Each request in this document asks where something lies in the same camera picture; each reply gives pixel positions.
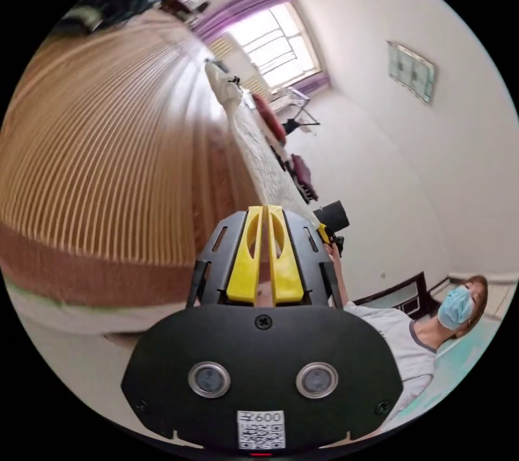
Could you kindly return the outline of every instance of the blue floor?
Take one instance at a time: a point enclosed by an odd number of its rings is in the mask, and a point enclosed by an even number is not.
[[[445,398],[483,355],[499,324],[500,321],[483,317],[465,337],[440,348],[433,381],[413,403],[395,416],[391,428],[417,418]]]

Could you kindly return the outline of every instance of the woman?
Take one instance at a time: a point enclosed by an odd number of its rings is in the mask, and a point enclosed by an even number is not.
[[[417,322],[394,308],[367,308],[350,301],[337,246],[325,245],[325,249],[334,263],[345,311],[362,318],[384,337],[402,377],[403,391],[398,402],[382,427],[362,438],[366,439],[389,428],[392,418],[431,383],[436,351],[440,345],[446,340],[463,337],[478,323],[487,306],[488,282],[483,276],[471,277],[448,293],[435,316],[425,322]],[[348,442],[346,439],[330,446]]]

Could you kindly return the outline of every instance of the qr code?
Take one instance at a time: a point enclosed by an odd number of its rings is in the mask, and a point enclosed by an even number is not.
[[[238,413],[239,448],[273,450],[285,448],[285,424],[282,412]]]

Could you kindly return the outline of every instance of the window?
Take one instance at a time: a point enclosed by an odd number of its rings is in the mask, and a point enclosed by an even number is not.
[[[229,32],[275,89],[319,71],[308,37],[300,27],[293,8],[283,4],[236,23]]]

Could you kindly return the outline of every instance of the yellow plastic part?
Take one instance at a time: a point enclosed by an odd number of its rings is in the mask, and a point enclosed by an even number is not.
[[[234,261],[227,297],[240,303],[256,303],[258,281],[260,279],[261,231],[263,223],[263,207],[249,207],[245,220],[238,252]],[[254,255],[250,253],[255,244]]]
[[[269,222],[270,282],[274,306],[281,303],[297,303],[302,300],[304,291],[283,209],[277,205],[267,205],[267,216]],[[276,244],[280,249],[279,257]]]
[[[329,245],[330,238],[328,237],[328,234],[326,234],[325,228],[326,228],[326,226],[321,223],[321,224],[319,224],[319,228],[317,229],[317,232],[321,236],[323,243],[326,243],[327,245]]]

